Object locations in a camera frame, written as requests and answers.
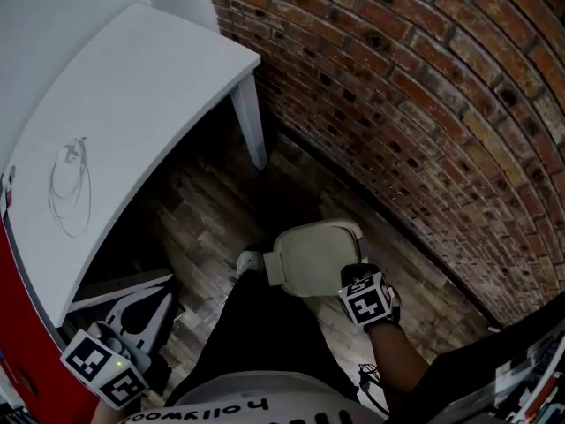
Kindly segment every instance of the shoe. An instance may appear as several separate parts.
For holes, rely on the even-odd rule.
[[[247,270],[255,270],[259,273],[263,273],[265,271],[265,262],[263,261],[263,255],[260,252],[249,250],[241,252],[237,258],[237,276],[240,276]]]

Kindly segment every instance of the black pants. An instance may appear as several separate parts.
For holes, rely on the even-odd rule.
[[[166,406],[220,375],[257,370],[307,374],[358,402],[357,387],[335,361],[304,302],[281,287],[270,287],[266,274],[246,271],[226,300],[196,366]]]

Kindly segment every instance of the wooden floor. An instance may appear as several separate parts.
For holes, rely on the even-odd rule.
[[[239,253],[251,244],[268,247],[281,232],[320,219],[346,216],[361,226],[370,260],[400,293],[401,324],[427,360],[486,334],[486,321],[439,270],[328,170],[265,125],[271,154],[258,171],[230,104],[209,112],[144,184],[88,272],[86,281],[163,266],[174,272],[186,312],[162,350],[173,368],[165,397],[198,360],[234,284]],[[335,299],[307,303],[357,383],[358,363],[373,363],[366,334]]]

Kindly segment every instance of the table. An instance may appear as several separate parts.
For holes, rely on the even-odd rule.
[[[125,206],[227,94],[253,164],[265,167],[252,77],[259,63],[258,54],[219,34],[134,4],[67,65],[27,123],[3,179],[3,198],[11,196],[4,225],[44,321],[63,324]]]

